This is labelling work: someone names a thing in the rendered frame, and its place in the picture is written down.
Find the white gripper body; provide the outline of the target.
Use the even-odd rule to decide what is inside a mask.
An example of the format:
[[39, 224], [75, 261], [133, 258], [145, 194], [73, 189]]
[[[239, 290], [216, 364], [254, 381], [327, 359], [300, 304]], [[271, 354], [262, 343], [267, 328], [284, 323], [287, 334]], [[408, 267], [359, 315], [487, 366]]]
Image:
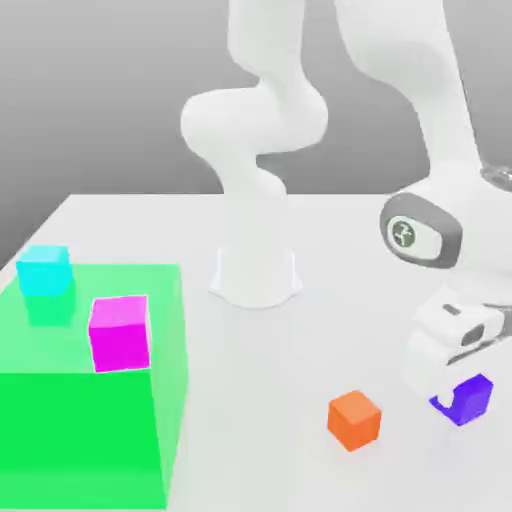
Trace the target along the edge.
[[418, 330], [405, 345], [403, 379], [422, 398], [445, 396], [477, 374], [491, 375], [505, 362], [505, 337], [485, 341], [455, 356]]

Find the small blue cube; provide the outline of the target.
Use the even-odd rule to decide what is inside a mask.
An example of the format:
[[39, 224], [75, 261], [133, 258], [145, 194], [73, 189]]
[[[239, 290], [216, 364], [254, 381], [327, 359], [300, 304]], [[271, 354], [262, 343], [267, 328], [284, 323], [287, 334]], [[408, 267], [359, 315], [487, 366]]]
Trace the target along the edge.
[[449, 408], [443, 406], [437, 396], [430, 398], [429, 402], [456, 426], [463, 426], [486, 413], [493, 386], [490, 379], [477, 374], [454, 388]]

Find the small orange cube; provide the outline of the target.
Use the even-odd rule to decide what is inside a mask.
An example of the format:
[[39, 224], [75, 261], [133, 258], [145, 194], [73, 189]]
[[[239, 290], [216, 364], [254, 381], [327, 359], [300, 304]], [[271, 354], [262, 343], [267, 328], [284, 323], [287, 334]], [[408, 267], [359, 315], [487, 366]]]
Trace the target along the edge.
[[327, 428], [352, 452], [378, 438], [381, 419], [381, 409], [362, 391], [353, 390], [329, 402]]

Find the small magenta cube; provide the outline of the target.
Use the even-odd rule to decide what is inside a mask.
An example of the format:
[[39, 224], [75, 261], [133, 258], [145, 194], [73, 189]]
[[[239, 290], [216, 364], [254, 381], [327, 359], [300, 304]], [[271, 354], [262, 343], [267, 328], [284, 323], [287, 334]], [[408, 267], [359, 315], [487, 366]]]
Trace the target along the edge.
[[93, 301], [88, 335], [96, 373], [150, 366], [151, 323], [147, 295]]

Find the small cyan cube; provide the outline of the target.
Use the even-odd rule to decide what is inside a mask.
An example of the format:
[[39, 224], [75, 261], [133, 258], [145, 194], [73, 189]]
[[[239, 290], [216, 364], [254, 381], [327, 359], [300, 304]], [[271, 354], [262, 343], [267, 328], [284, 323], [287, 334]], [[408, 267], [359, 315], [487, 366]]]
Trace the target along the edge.
[[25, 297], [59, 296], [73, 280], [69, 250], [63, 245], [30, 245], [16, 261]]

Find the large green box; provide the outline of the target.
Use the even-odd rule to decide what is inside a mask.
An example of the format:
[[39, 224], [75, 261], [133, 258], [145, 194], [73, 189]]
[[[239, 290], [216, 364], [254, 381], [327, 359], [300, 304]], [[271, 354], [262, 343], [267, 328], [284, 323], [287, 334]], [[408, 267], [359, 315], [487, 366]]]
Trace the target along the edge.
[[[174, 264], [77, 264], [65, 297], [0, 290], [0, 510], [167, 507], [188, 387]], [[144, 296], [148, 367], [99, 373], [98, 298]]]

